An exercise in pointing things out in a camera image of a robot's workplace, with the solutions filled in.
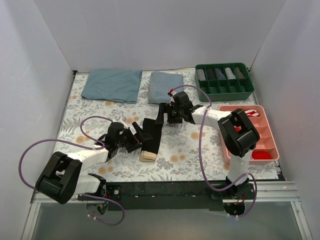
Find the black underwear beige waistband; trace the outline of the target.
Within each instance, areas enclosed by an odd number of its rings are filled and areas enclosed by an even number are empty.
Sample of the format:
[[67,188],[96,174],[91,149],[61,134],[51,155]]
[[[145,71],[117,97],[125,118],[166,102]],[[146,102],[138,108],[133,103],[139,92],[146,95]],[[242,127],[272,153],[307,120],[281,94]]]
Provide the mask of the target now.
[[160,148],[162,136],[162,124],[156,124],[156,121],[150,118],[143,120],[142,129],[151,136],[141,147],[139,160],[141,162],[155,162]]

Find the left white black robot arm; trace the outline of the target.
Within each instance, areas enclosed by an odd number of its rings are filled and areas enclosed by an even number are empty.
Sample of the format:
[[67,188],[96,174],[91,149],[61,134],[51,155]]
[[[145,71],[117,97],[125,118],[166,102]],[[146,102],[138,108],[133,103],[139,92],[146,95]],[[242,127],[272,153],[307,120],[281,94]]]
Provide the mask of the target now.
[[112,122],[107,133],[91,149],[68,154],[54,152],[36,181],[36,190],[60,204],[82,194],[88,194],[95,200],[103,199],[107,193],[107,181],[102,176],[85,171],[109,161],[121,148],[131,153],[152,139],[136,122],[132,125],[135,133],[122,122]]

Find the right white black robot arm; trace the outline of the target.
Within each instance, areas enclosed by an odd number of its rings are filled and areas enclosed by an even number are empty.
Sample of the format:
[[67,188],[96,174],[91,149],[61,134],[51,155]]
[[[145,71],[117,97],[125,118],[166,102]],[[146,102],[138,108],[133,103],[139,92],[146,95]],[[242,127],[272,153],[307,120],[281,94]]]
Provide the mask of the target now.
[[156,124],[188,122],[199,125],[201,129],[205,126],[217,129],[230,152],[229,172],[225,178],[224,187],[216,188],[211,184],[208,187],[232,199],[239,198],[249,183],[250,158],[260,140],[260,134],[247,114],[241,108],[220,111],[211,109],[210,106],[194,105],[184,91],[171,90],[168,94],[171,100],[169,103],[159,104]]

